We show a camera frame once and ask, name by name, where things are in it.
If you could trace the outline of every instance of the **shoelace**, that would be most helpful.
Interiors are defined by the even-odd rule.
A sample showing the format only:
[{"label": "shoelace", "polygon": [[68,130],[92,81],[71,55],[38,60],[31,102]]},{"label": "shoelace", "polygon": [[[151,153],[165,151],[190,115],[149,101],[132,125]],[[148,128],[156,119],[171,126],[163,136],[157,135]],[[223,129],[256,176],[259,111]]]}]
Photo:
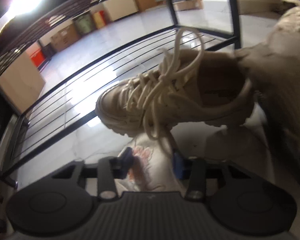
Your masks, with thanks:
[{"label": "shoelace", "polygon": [[[180,40],[185,31],[190,31],[197,36],[200,41],[201,50],[188,66],[179,69]],[[172,92],[176,92],[172,83],[173,80],[184,78],[188,72],[197,66],[196,63],[202,60],[204,42],[195,29],[184,27],[177,32],[173,56],[171,57],[167,51],[164,51],[164,54],[164,60],[159,65],[159,77],[155,77],[153,71],[149,71],[146,74],[139,74],[139,84],[134,87],[133,80],[129,80],[126,88],[123,89],[119,95],[119,104],[121,106],[125,105],[127,111],[132,111],[135,105],[137,109],[143,110],[143,114],[140,117],[140,124],[143,124],[145,132],[152,140],[156,140],[160,132],[160,121],[157,114],[158,103],[165,98],[165,102],[169,104],[169,100],[163,92],[166,91],[166,88],[171,89]],[[153,121],[153,131],[151,129],[150,120]]]}]

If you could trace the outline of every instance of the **black object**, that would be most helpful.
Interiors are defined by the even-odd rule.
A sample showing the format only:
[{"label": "black object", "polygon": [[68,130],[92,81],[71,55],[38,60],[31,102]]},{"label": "black object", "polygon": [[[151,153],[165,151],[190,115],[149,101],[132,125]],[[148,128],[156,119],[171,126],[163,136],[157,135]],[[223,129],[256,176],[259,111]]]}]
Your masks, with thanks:
[{"label": "black object", "polygon": [[289,230],[296,216],[297,205],[291,195],[234,163],[215,165],[202,159],[184,160],[175,152],[173,169],[178,178],[190,179],[187,200],[203,201],[205,180],[218,180],[219,190],[207,199],[207,205],[215,218],[232,231],[274,235]]},{"label": "black object", "polygon": [[[127,148],[98,165],[71,162],[20,190],[7,205],[17,231],[10,239],[293,239],[286,232],[296,214],[293,198],[232,163],[191,160],[185,199],[179,192],[119,198],[114,178],[125,178],[133,160]],[[206,178],[215,177],[220,190],[206,197]],[[84,190],[86,178],[98,178],[97,197]]]},{"label": "black object", "polygon": [[172,0],[166,0],[166,3],[167,3],[167,6],[169,8],[169,11],[170,11],[170,17],[171,17],[171,20],[173,22],[173,25],[174,26],[178,25],[179,21],[178,21],[178,17],[177,17],[176,11],[174,10],[174,7],[173,7]]},{"label": "black object", "polygon": [[[25,234],[51,236],[73,230],[98,205],[84,189],[85,178],[98,176],[99,197],[114,200],[117,199],[114,177],[126,177],[132,164],[131,148],[120,158],[101,159],[98,170],[96,165],[70,162],[13,195],[7,204],[7,216],[13,228]],[[109,192],[116,198],[107,198]]]},{"label": "black object", "polygon": [[3,219],[0,219],[0,233],[4,234],[6,232],[7,232],[7,223]]}]

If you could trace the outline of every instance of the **shelving unit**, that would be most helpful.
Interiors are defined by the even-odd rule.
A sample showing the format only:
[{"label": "shelving unit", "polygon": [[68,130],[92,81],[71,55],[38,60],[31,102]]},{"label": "shelving unit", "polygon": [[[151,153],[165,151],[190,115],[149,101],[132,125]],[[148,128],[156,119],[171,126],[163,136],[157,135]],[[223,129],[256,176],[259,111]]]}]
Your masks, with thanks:
[{"label": "shelving unit", "polygon": [[[47,33],[51,27],[45,23],[47,19],[50,19],[52,16],[57,15],[65,15],[62,20],[58,21],[53,25],[55,27],[57,24],[69,19],[70,17],[74,17],[80,14],[82,11],[87,8],[98,4],[101,2],[100,0],[56,0],[52,4],[51,2],[47,2],[47,0],[43,0],[43,5],[36,11],[34,15],[16,18],[10,26],[7,28],[5,33],[2,33],[0,37],[0,75],[3,71],[9,66],[9,64],[16,58],[20,53],[22,53],[26,48],[28,48],[34,41]],[[237,8],[237,0],[229,0],[231,14],[232,14],[232,24],[233,24],[233,32],[223,32],[217,31],[213,29],[203,29],[197,28],[197,30],[201,33],[202,37],[205,41],[205,49],[210,51],[216,51],[221,48],[224,48],[228,45],[233,44],[234,48],[238,49],[241,47],[241,36],[240,36],[240,23],[239,23],[239,15]],[[159,62],[162,60],[162,52],[158,52],[159,48],[165,47],[169,50],[173,49],[174,44],[174,36],[176,31],[182,26],[178,22],[178,18],[176,16],[175,10],[173,8],[172,0],[166,0],[166,4],[169,8],[172,25],[161,30],[157,30],[150,34],[147,34],[143,37],[135,39],[133,41],[124,44],[105,55],[95,59],[91,63],[87,64],[80,70],[76,71],[68,78],[64,79],[62,82],[57,84],[51,90],[49,90],[46,94],[40,97],[32,106],[30,106],[23,114],[21,114],[18,118],[16,128],[11,137],[11,141],[7,151],[7,158],[12,162],[20,158],[20,160],[13,163],[10,167],[6,168],[4,171],[0,171],[0,180],[3,180],[5,183],[12,187],[17,187],[17,182],[10,178],[10,175],[16,171],[19,167],[24,165],[26,162],[43,152],[45,149],[49,148],[51,145],[61,140],[66,135],[78,129],[80,126],[84,125],[94,117],[96,114],[94,110],[87,113],[83,117],[73,116],[68,121],[66,121],[62,126],[58,127],[47,133],[44,138],[40,138],[36,143],[29,145],[23,152],[20,153],[19,156],[15,156],[14,152],[16,148],[18,148],[18,137],[22,137],[23,133],[19,134],[21,127],[23,126],[24,119],[26,115],[33,111],[32,120],[34,117],[38,116],[44,109],[47,107],[53,106],[53,104],[60,98],[61,91],[65,91],[63,94],[67,94],[71,91],[69,89],[71,85],[78,80],[83,82],[87,82],[89,80],[89,72],[95,71],[97,67],[99,67],[103,62],[108,60],[114,60],[115,62],[119,62],[125,56],[124,53],[129,51],[129,54],[132,55],[132,59],[128,62],[129,68],[126,68],[127,62],[119,65],[116,69],[125,69],[120,73],[116,78],[111,81],[99,86],[96,90],[91,91],[90,94],[87,95],[86,98],[77,102],[76,105],[81,103],[84,100],[87,100],[94,93],[100,91],[106,86],[111,85],[113,82],[119,80],[122,77],[134,76],[135,68],[137,66],[143,65],[145,66],[145,70],[150,70],[156,68]],[[191,44],[192,49],[195,49],[198,44],[195,44],[195,38],[187,37],[182,41],[184,45]],[[141,49],[146,50],[141,54],[138,52]],[[147,65],[149,60],[152,59],[155,63],[153,65]],[[56,110],[52,110],[50,113],[41,116],[39,118],[40,121],[43,119],[48,119],[48,116]],[[45,123],[42,127],[39,127],[37,130],[34,129],[33,133],[27,135],[21,143],[26,143],[27,139],[30,136],[35,136],[39,130],[45,129],[51,122],[56,121],[58,118],[63,118],[66,114],[57,116],[52,121]],[[28,129],[33,129],[36,125],[35,122],[30,121],[31,123],[27,127]]]}]

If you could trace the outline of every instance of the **metal frame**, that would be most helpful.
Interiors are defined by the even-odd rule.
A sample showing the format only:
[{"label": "metal frame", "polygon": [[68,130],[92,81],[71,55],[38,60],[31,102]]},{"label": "metal frame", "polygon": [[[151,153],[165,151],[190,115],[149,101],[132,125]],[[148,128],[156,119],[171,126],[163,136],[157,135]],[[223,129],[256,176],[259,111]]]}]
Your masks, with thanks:
[{"label": "metal frame", "polygon": [[[19,117],[18,122],[17,122],[17,128],[15,129],[15,131],[12,135],[11,141],[10,141],[10,147],[9,147],[9,152],[7,153],[7,156],[9,156],[11,158],[14,154],[15,145],[16,145],[16,141],[17,141],[17,138],[18,138],[18,135],[19,135],[20,127],[23,123],[24,118],[26,117],[26,114],[29,113],[29,111],[31,111],[39,103],[44,101],[49,95],[51,95],[54,91],[56,91],[62,85],[66,84],[72,78],[76,77],[78,74],[80,74],[81,72],[83,72],[83,71],[87,70],[88,68],[92,67],[96,63],[102,61],[103,59],[106,59],[107,57],[110,57],[111,55],[114,55],[117,52],[120,52],[120,51],[128,48],[129,46],[132,46],[132,45],[134,45],[134,44],[136,44],[140,41],[144,41],[145,39],[151,38],[155,35],[158,35],[160,33],[165,32],[167,30],[181,28],[182,26],[179,25],[179,23],[178,23],[178,18],[177,18],[175,10],[173,8],[172,0],[166,0],[166,2],[167,2],[167,6],[169,8],[169,11],[170,11],[171,20],[173,22],[172,26],[169,26],[167,28],[163,28],[161,30],[157,30],[157,31],[152,32],[150,34],[147,34],[143,37],[140,37],[140,38],[135,39],[131,42],[128,42],[127,44],[124,44],[124,45],[118,47],[117,49],[112,50],[111,52],[106,53],[105,55],[101,56],[100,58],[97,58],[96,60],[92,61],[91,63],[89,63],[86,66],[82,67],[80,70],[73,73],[72,75],[70,75],[69,77],[64,79],[62,82],[60,82],[59,84],[54,86],[51,90],[49,90],[42,97],[40,97],[34,104],[32,104]],[[231,14],[232,14],[233,33],[227,33],[227,32],[223,32],[223,31],[216,31],[216,30],[212,30],[212,29],[202,29],[202,28],[197,29],[198,31],[200,31],[202,33],[206,33],[206,34],[209,34],[209,35],[213,35],[213,36],[225,39],[224,41],[208,48],[207,50],[216,51],[218,49],[224,48],[224,47],[226,47],[228,45],[231,45],[231,44],[234,44],[234,47],[236,49],[241,47],[240,22],[239,22],[239,13],[238,13],[238,7],[237,7],[237,0],[229,0],[229,3],[230,3],[230,8],[231,8]],[[16,171],[18,168],[23,166],[25,163],[27,163],[28,161],[30,161],[31,159],[33,159],[34,157],[36,157],[37,155],[42,153],[44,150],[46,150],[47,148],[52,146],[57,141],[61,140],[63,137],[67,136],[68,134],[75,131],[76,129],[78,129],[82,125],[86,124],[88,121],[90,121],[94,117],[96,117],[96,113],[94,111],[91,111],[90,113],[86,114],[82,118],[78,119],[77,121],[75,121],[71,125],[64,128],[62,131],[58,132],[57,134],[55,134],[54,136],[52,136],[51,138],[49,138],[48,140],[43,142],[41,145],[36,147],[34,150],[29,152],[26,156],[24,156],[18,162],[16,162],[14,165],[12,165],[10,168],[6,169],[5,171],[0,171],[0,180],[4,181],[9,186],[16,187],[17,182],[13,181],[10,178],[10,175],[14,171]]]}]

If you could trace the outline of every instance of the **beige sneaker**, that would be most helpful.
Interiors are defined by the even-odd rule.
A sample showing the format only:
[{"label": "beige sneaker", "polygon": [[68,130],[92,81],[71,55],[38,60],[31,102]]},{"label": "beige sneaker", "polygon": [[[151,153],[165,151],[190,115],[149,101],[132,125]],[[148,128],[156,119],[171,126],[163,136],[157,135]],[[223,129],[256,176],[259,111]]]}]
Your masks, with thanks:
[{"label": "beige sneaker", "polygon": [[274,26],[274,29],[268,36],[268,42],[275,33],[293,33],[295,36],[300,37],[300,0],[283,1],[294,3],[297,6],[287,10],[286,13],[280,17],[278,23]]},{"label": "beige sneaker", "polygon": [[265,42],[235,51],[239,67],[259,90],[263,104],[300,151],[300,0]]},{"label": "beige sneaker", "polygon": [[[180,49],[184,31],[195,33],[201,50]],[[205,51],[192,28],[178,31],[174,54],[164,53],[158,70],[123,80],[98,98],[96,112],[108,128],[131,137],[144,130],[157,139],[160,125],[240,125],[251,115],[251,83],[230,54]]]}]

